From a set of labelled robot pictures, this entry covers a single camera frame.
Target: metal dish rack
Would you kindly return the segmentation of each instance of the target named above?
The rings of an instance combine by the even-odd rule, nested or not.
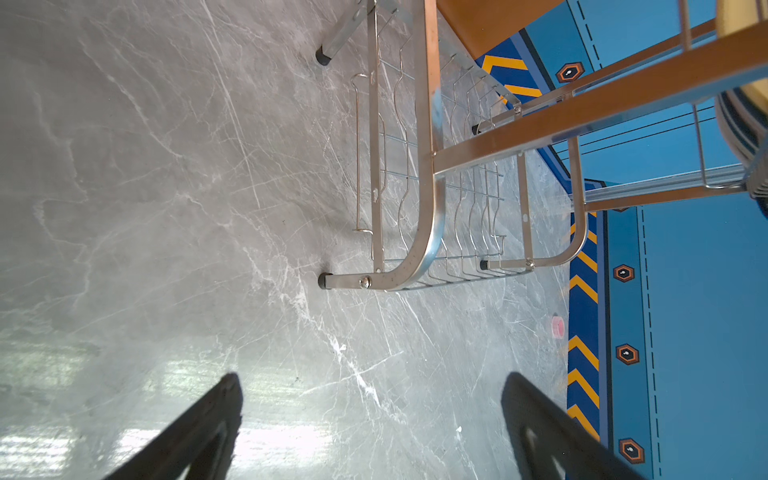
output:
[[[724,178],[719,184],[710,178],[708,184],[708,170],[702,166],[702,184],[691,184],[690,175],[685,185],[675,177],[646,180],[630,188],[619,186],[623,189],[613,193],[601,189],[601,197],[590,201],[578,135],[768,75],[765,49],[748,55],[743,51],[744,45],[768,45],[766,22],[693,50],[689,40],[677,57],[586,91],[680,47],[659,44],[655,51],[629,58],[627,65],[619,62],[521,105],[466,53],[440,38],[435,0],[413,0],[412,16],[393,0],[353,0],[317,50],[320,64],[331,61],[363,18],[368,69],[351,78],[356,93],[355,231],[371,237],[372,271],[321,273],[323,289],[413,290],[520,275],[575,258],[587,239],[590,212],[745,191],[745,181],[733,181],[733,174],[718,177]],[[388,49],[392,42],[381,41],[387,35],[399,47]],[[723,61],[713,66],[710,55]],[[679,71],[691,74],[681,80],[674,74]],[[405,104],[407,97],[415,98],[415,107]],[[367,148],[361,135],[365,117]],[[525,152],[566,139],[573,238],[559,254],[537,258]],[[361,160],[366,150],[367,166]],[[511,158],[516,161],[516,183],[509,180]],[[366,169],[369,183],[362,181]],[[361,210],[368,197],[362,193],[365,187],[368,219]],[[519,209],[511,208],[515,202]],[[524,256],[518,260],[506,258],[512,224],[522,228]]]

